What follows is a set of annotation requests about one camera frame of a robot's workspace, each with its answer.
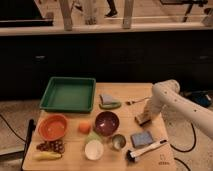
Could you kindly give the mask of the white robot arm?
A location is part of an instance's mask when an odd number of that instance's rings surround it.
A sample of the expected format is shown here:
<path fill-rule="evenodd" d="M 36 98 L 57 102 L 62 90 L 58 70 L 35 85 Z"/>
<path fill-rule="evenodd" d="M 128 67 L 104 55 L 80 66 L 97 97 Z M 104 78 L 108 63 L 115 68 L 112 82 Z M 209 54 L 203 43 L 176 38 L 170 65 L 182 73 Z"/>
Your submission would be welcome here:
<path fill-rule="evenodd" d="M 155 83 L 152 86 L 152 97 L 141 114 L 142 121 L 154 118 L 161 112 L 163 106 L 167 105 L 213 140 L 213 111 L 182 97 L 179 91 L 180 85 L 176 80 Z"/>

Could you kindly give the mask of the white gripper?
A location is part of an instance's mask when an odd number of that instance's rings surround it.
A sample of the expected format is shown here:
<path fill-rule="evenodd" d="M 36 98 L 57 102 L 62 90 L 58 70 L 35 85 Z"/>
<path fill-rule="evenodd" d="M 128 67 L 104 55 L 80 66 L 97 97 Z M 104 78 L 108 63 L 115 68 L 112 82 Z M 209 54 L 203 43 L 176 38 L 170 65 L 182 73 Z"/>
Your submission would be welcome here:
<path fill-rule="evenodd" d="M 157 116 L 161 112 L 163 106 L 164 103 L 161 102 L 159 99 L 149 99 L 144 108 L 144 112 L 141 114 L 142 123 L 151 121 L 154 116 Z"/>

